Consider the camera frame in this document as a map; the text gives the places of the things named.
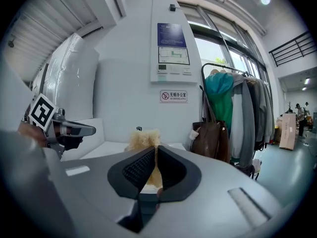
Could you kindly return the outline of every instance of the clothing rack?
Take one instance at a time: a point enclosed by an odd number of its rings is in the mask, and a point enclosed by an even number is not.
[[[206,89],[206,82],[205,82],[205,75],[204,75],[204,67],[206,65],[213,65],[213,66],[218,66],[218,67],[221,67],[221,68],[225,68],[225,69],[230,69],[230,70],[234,70],[234,71],[237,71],[237,72],[241,72],[242,75],[247,75],[249,77],[254,77],[252,74],[249,74],[247,71],[241,71],[241,70],[238,70],[236,68],[232,68],[232,67],[229,67],[229,66],[225,66],[225,65],[221,65],[221,64],[218,64],[218,63],[213,63],[213,62],[207,62],[205,63],[203,66],[202,66],[202,69],[201,69],[201,73],[202,73],[202,79],[203,79],[203,84],[204,84],[204,89]]]

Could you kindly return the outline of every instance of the plastic wrap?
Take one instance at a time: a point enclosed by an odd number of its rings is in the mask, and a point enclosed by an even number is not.
[[[43,94],[65,109],[67,120],[93,118],[94,82],[99,53],[78,34],[71,35],[52,54]]]

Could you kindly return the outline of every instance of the ceiling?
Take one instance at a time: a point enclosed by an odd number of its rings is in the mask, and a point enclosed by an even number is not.
[[[52,52],[71,34],[96,22],[85,0],[27,0],[4,54],[22,80],[31,81]]]
[[[310,79],[307,85],[304,84],[306,78]],[[279,80],[284,92],[299,91],[303,87],[307,87],[307,89],[317,88],[317,67],[280,78]]]

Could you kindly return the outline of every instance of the brown handbag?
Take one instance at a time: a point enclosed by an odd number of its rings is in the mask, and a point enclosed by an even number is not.
[[[201,122],[193,123],[193,130],[199,135],[192,143],[191,152],[229,163],[228,129],[224,121],[216,120],[206,93],[202,91],[202,113],[204,110],[205,119],[202,117]]]

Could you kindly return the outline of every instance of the blue-gray floor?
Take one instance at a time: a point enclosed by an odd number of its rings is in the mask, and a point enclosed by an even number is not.
[[[297,139],[293,151],[280,149],[278,145],[268,145],[262,152],[257,151],[255,154],[256,159],[262,160],[258,183],[269,190],[282,206],[301,200],[314,177],[317,137],[308,131],[304,135]]]

